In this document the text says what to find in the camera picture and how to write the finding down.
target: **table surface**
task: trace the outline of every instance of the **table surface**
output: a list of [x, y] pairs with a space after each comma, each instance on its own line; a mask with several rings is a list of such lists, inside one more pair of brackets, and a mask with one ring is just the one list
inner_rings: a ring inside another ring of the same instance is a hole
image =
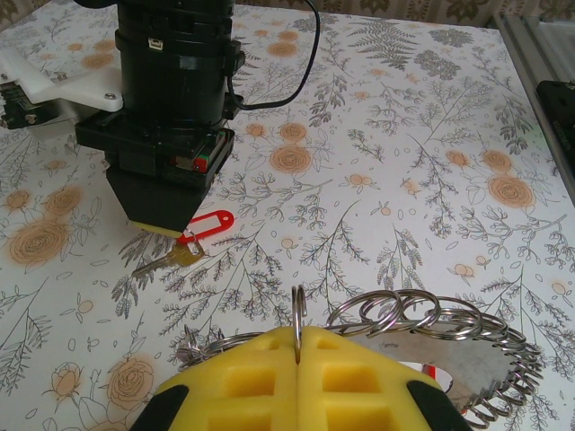
[[[53, 79], [119, 63], [114, 10], [55, 0], [0, 36]], [[292, 93], [307, 13], [237, 7], [248, 102]], [[460, 295], [541, 346], [526, 408], [492, 429], [568, 429], [573, 417], [573, 205], [496, 31], [323, 16], [300, 97], [242, 113], [232, 157], [200, 209], [237, 216], [192, 268], [138, 265], [171, 241], [128, 223], [102, 153], [73, 133], [0, 131], [0, 429], [125, 430], [176, 371], [184, 323], [308, 323], [380, 288]]]

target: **red tag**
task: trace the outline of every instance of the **red tag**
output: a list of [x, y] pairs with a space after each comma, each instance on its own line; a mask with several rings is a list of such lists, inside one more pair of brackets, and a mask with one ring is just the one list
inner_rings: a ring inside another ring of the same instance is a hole
[[188, 227], [177, 241], [180, 244], [187, 244], [188, 242], [202, 240], [216, 233], [226, 231], [232, 225], [234, 225], [234, 215], [229, 211], [220, 209], [213, 213], [192, 218], [190, 224], [188, 224]]

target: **key ring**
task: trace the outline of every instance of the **key ring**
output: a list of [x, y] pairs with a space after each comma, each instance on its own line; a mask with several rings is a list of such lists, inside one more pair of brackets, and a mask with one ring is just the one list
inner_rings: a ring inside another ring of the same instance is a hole
[[296, 351], [296, 364], [302, 354], [302, 317], [307, 316], [305, 305], [305, 292], [303, 286], [292, 286], [291, 288], [291, 312], [294, 320], [294, 348]]

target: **brass key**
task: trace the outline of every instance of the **brass key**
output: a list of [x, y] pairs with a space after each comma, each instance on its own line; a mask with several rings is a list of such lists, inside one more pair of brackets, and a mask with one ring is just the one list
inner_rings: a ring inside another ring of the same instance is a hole
[[203, 258], [205, 254], [206, 252], [204, 252], [204, 249], [199, 245], [199, 242], [190, 242], [188, 244], [176, 242], [168, 254], [144, 265], [142, 268], [136, 269], [132, 272], [132, 277], [141, 278], [148, 272], [173, 265], [188, 267]]

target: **white patterned surface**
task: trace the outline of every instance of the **white patterned surface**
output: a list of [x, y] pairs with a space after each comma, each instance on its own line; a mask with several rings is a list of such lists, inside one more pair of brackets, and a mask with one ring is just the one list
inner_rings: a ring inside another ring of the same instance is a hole
[[[575, 212], [496, 31], [323, 17], [322, 51], [286, 108], [243, 113], [201, 212], [237, 216], [192, 268], [128, 278], [170, 242], [141, 233], [72, 134], [0, 132], [0, 429], [124, 431], [199, 339], [310, 322], [378, 288], [460, 295], [545, 352], [538, 394], [492, 429], [568, 429]], [[54, 1], [0, 35], [53, 79], [119, 61], [113, 10]], [[247, 101], [290, 94], [309, 15], [238, 7]]]

